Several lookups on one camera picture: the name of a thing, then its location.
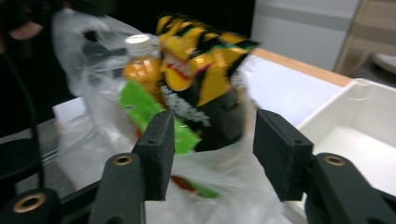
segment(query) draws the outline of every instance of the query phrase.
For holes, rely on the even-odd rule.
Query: orange juice bottle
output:
[[[159,81],[160,59],[152,52],[151,38],[148,35],[132,35],[125,39],[127,54],[131,61],[125,66],[122,74],[125,79],[133,79],[150,93],[159,103],[163,104],[163,94]]]

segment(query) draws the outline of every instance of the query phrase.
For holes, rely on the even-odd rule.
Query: chip bag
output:
[[[230,145],[244,133],[244,88],[236,68],[257,46],[181,14],[159,18],[165,103],[202,138],[196,151]]]

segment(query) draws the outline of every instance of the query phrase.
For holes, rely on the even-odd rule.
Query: wall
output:
[[[273,52],[333,70],[359,0],[256,0],[251,38]]]

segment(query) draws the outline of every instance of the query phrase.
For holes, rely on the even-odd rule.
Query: white tray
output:
[[[396,89],[354,79],[298,129],[315,155],[346,157],[374,188],[396,195]],[[304,202],[290,206],[304,217]]]

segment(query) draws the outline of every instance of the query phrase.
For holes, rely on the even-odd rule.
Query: bottle cap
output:
[[[130,56],[149,55],[152,50],[151,38],[148,35],[132,35],[125,39],[126,52]]]

